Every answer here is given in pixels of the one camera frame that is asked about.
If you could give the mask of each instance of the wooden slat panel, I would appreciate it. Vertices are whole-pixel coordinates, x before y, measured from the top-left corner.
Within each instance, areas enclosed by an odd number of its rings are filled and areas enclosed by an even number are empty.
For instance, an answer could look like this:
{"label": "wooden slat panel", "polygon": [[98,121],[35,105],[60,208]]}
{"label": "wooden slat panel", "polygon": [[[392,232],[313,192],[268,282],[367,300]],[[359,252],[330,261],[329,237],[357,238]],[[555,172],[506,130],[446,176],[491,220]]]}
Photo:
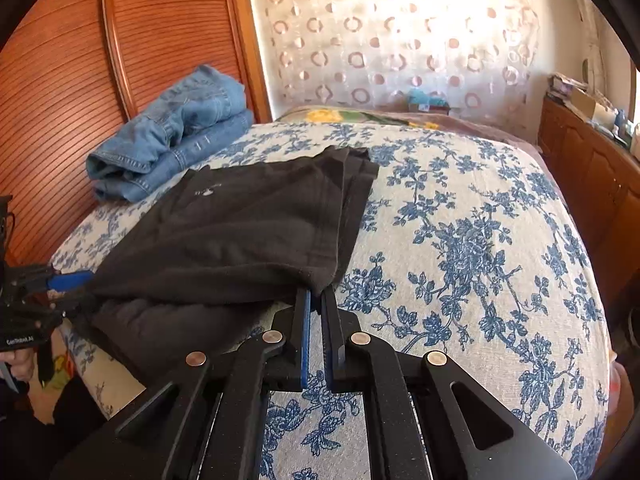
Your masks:
{"label": "wooden slat panel", "polygon": [[244,80],[228,0],[113,0],[124,71],[138,111],[210,64]]}
{"label": "wooden slat panel", "polygon": [[15,263],[46,261],[95,206],[84,160],[124,122],[100,0],[38,0],[0,52],[0,194]]}

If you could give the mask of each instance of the silver screw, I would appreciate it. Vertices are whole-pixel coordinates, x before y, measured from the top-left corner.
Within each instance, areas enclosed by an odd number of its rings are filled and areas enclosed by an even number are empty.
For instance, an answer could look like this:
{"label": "silver screw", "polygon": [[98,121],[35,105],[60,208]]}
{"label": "silver screw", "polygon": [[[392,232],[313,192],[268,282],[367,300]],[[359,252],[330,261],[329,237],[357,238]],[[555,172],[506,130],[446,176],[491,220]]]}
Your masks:
{"label": "silver screw", "polygon": [[442,366],[447,364],[447,355],[439,350],[435,350],[427,354],[427,361],[434,366]]}
{"label": "silver screw", "polygon": [[368,345],[371,343],[371,336],[366,332],[355,332],[351,334],[351,342],[356,345]]}
{"label": "silver screw", "polygon": [[186,359],[189,366],[202,366],[206,360],[207,356],[203,352],[191,352]]}
{"label": "silver screw", "polygon": [[282,334],[277,330],[267,330],[267,332],[262,334],[262,340],[265,343],[279,343],[280,341],[282,341]]}

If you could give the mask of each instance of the brown dresser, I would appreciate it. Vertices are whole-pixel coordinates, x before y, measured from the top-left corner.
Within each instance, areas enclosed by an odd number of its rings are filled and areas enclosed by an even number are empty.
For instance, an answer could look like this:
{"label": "brown dresser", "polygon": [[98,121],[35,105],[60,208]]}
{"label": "brown dresser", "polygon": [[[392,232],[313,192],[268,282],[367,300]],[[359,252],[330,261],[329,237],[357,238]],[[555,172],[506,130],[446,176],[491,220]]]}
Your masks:
{"label": "brown dresser", "polygon": [[550,99],[538,143],[589,253],[611,322],[620,314],[611,305],[640,267],[640,164]]}

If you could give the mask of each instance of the floral bedsheet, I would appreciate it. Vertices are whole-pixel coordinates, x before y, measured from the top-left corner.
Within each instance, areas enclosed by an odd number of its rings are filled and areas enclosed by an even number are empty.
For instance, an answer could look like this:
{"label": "floral bedsheet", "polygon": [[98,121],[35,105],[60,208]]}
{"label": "floral bedsheet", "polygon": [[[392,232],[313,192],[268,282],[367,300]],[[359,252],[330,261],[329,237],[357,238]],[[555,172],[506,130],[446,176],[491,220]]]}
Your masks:
{"label": "floral bedsheet", "polygon": [[[445,351],[587,478],[604,433],[609,336],[582,241],[540,167],[491,140],[344,123],[257,125],[206,164],[284,160],[331,144],[367,146],[381,167],[339,306],[397,350]],[[98,207],[53,264],[95,269],[179,178],[141,203]],[[70,325],[62,331],[105,414],[142,390]],[[271,397],[261,477],[366,479],[362,399],[327,391],[316,316],[310,363],[308,390]]]}

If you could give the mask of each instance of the person's arm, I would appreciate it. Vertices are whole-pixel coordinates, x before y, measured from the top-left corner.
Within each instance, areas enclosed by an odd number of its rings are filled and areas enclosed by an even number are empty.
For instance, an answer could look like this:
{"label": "person's arm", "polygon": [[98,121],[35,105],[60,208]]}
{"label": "person's arm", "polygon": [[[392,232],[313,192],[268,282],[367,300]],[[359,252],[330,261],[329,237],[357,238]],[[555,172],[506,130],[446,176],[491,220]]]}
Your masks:
{"label": "person's arm", "polygon": [[33,377],[33,348],[25,348],[14,352],[0,352],[0,361],[11,366],[11,375],[18,381],[28,383]]}

